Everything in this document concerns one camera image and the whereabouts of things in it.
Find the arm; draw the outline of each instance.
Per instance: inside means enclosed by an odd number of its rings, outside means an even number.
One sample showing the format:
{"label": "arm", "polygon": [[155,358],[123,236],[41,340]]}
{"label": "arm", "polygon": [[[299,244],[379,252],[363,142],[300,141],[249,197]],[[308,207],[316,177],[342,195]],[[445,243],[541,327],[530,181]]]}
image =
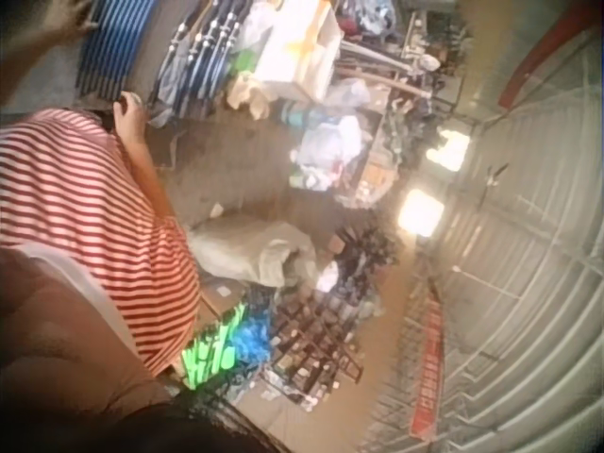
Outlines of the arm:
{"label": "arm", "polygon": [[96,28],[88,22],[92,0],[51,0],[40,25],[34,25],[2,49],[0,105],[5,105],[46,52]]}
{"label": "arm", "polygon": [[132,163],[132,176],[147,197],[158,217],[174,217],[174,209],[159,182],[158,173],[144,140],[146,114],[143,103],[131,92],[123,92],[126,111],[116,102],[113,105],[115,130]]}

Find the window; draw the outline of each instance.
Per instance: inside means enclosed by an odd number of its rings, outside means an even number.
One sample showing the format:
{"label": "window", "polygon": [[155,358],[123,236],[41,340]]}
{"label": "window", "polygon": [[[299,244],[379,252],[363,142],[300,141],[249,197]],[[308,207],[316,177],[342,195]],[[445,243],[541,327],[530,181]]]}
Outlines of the window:
{"label": "window", "polygon": [[446,145],[440,149],[429,149],[426,157],[451,172],[459,172],[470,145],[470,137],[454,130],[444,130],[441,135],[447,139]]}
{"label": "window", "polygon": [[429,238],[441,221],[445,205],[418,189],[407,195],[398,216],[398,225],[411,234]]}

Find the bright green sign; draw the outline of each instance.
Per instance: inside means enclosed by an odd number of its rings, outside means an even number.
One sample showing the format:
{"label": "bright green sign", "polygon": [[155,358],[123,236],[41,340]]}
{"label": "bright green sign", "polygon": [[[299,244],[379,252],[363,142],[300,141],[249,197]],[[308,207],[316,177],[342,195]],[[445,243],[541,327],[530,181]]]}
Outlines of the bright green sign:
{"label": "bright green sign", "polygon": [[218,323],[213,334],[202,333],[195,338],[193,346],[182,352],[182,361],[191,387],[196,389],[218,373],[230,370],[236,364],[235,348],[227,342],[243,320],[245,305],[235,309],[227,323]]}

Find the striped shirt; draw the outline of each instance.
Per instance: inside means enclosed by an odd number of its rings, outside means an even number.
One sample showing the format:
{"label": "striped shirt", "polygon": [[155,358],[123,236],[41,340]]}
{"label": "striped shirt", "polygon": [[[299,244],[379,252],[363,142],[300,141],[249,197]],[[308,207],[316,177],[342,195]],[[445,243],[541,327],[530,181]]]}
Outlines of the striped shirt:
{"label": "striped shirt", "polygon": [[86,113],[43,110],[0,131],[0,245],[23,243],[88,269],[154,375],[190,340],[201,293],[185,234],[155,215],[117,139]]}

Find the black hair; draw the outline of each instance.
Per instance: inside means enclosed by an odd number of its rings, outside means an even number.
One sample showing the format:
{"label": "black hair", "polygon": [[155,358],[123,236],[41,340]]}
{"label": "black hair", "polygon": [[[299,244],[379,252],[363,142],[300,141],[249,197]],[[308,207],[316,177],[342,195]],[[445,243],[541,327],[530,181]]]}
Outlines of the black hair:
{"label": "black hair", "polygon": [[3,406],[0,424],[3,450],[14,453],[289,452],[226,401],[203,411],[158,404],[126,417]]}

